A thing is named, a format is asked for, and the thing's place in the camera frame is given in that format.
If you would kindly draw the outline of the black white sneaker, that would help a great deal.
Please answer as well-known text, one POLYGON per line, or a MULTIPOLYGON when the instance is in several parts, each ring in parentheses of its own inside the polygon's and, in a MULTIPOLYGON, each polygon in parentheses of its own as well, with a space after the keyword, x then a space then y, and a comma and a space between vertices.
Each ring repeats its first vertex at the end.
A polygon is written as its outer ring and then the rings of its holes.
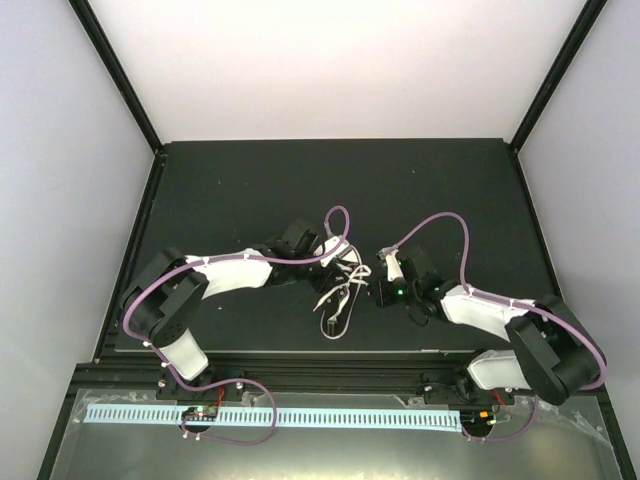
POLYGON ((320 319, 321 334, 328 340, 342 338, 350 324, 351 315, 360 290, 367 285, 370 269, 363 263, 356 247, 348 247, 337 260, 340 273, 334 286, 324 293, 315 309, 323 308, 320 319))

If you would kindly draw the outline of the white shoelace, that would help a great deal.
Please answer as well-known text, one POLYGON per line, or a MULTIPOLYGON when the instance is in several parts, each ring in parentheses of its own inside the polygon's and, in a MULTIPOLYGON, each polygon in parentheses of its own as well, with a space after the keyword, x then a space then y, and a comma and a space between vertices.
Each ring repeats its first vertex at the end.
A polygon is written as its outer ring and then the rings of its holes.
POLYGON ((332 314, 325 314, 329 322, 336 322, 345 308, 357 297, 360 289, 369 285, 372 269, 362 263, 332 262, 344 270, 344 281, 324 295, 320 295, 313 311, 332 308, 332 314))

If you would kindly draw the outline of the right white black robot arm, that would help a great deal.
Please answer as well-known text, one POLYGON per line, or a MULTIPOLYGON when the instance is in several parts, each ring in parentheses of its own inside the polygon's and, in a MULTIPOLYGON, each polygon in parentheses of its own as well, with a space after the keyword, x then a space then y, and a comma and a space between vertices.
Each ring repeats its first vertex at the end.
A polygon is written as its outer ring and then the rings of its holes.
POLYGON ((557 296, 539 301, 498 299, 444 279, 419 248, 382 249, 385 272, 369 291, 381 308, 402 304, 419 326, 431 321, 474 328, 508 343, 478 354, 454 379, 457 396, 476 403, 490 390, 529 390, 561 405, 598 380, 605 359, 557 296))

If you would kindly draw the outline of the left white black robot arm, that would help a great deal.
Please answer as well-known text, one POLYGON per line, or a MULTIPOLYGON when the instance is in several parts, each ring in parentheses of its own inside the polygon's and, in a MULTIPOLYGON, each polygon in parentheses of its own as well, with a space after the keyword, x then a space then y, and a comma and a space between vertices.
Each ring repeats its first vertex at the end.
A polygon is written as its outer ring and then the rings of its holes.
POLYGON ((202 399, 215 384, 207 357, 211 338, 227 347, 226 328, 240 335, 281 325, 276 297, 300 282, 318 297, 313 309, 337 323, 357 264, 345 233, 321 233, 301 220, 279 236, 232 253, 186 255, 167 248, 122 296, 122 329, 160 358, 184 392, 202 399))

